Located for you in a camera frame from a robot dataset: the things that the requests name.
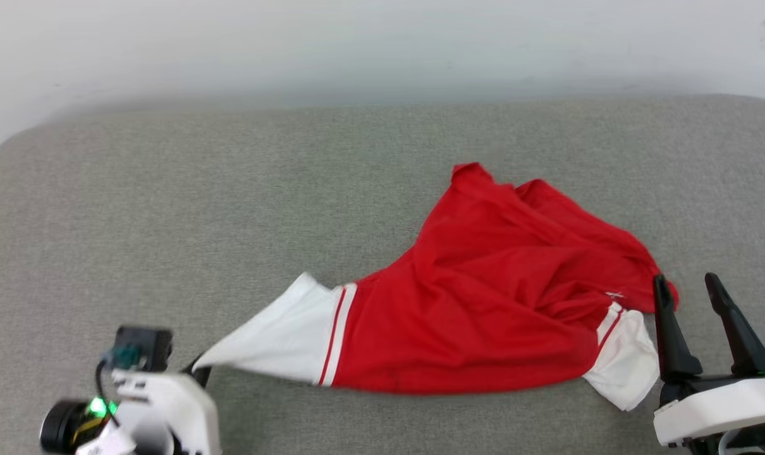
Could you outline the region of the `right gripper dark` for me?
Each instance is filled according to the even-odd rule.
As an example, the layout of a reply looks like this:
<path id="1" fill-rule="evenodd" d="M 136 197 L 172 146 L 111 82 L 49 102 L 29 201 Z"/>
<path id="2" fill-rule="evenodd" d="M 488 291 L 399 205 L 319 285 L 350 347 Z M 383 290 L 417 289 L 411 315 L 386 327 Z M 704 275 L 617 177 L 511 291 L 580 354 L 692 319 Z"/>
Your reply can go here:
<path id="1" fill-rule="evenodd" d="M 663 274 L 654 276 L 655 332 L 658 344 L 658 366 L 663 386 L 658 409 L 684 398 L 732 385 L 746 379 L 765 378 L 765 345 L 759 340 L 747 317 L 732 299 L 718 275 L 704 276 L 704 284 L 715 314 L 721 318 L 734 363 L 731 373 L 701 375 L 700 360 L 689 351 L 675 315 L 673 291 Z"/>

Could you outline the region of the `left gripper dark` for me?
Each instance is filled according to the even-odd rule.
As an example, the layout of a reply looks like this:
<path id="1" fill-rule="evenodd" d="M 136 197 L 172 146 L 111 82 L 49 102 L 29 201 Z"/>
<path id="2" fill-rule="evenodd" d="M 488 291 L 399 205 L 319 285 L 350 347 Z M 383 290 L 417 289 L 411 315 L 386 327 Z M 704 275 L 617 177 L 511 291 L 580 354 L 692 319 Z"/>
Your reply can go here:
<path id="1" fill-rule="evenodd" d="M 197 355 L 183 368 L 183 374 L 189 375 L 201 388 L 206 388 L 212 368 L 198 367 L 201 357 Z M 57 455 L 74 455 L 80 446 L 97 438 L 107 422 L 107 411 L 101 398 L 60 400 L 42 421 L 39 434 L 41 449 Z"/>

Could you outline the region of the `red and white basketball jersey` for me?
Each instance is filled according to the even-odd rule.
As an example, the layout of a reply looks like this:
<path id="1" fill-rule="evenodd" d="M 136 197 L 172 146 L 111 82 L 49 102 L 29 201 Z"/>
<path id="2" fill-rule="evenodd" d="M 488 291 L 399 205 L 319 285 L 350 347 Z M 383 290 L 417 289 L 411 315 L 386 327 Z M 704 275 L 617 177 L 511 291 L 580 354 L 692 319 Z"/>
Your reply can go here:
<path id="1" fill-rule="evenodd" d="M 415 243 L 327 288 L 301 274 L 204 352 L 229 366 L 385 394 L 489 394 L 587 381 L 620 411 L 659 375 L 644 316 L 660 268 L 629 231 L 543 179 L 458 165 Z"/>

